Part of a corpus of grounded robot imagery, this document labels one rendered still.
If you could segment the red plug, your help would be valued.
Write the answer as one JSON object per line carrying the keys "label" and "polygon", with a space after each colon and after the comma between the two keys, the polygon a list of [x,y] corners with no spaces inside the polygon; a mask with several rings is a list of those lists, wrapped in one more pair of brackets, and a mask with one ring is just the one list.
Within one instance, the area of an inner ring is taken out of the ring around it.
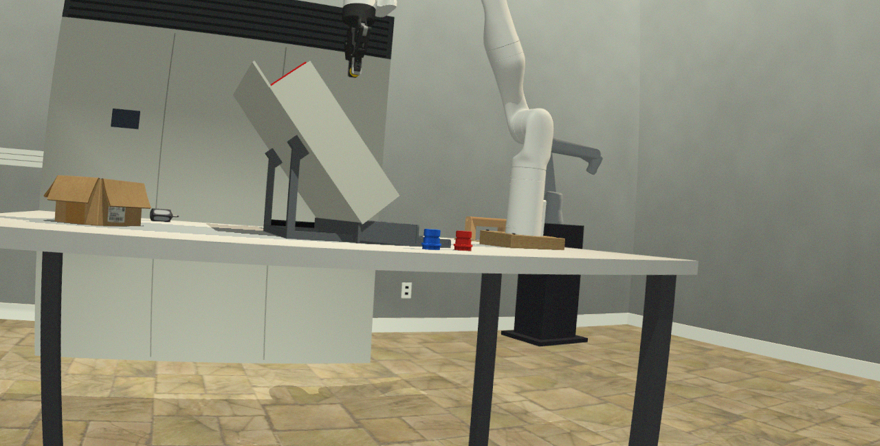
{"label": "red plug", "polygon": [[472,231],[457,230],[454,251],[471,251],[470,237],[472,237]]}

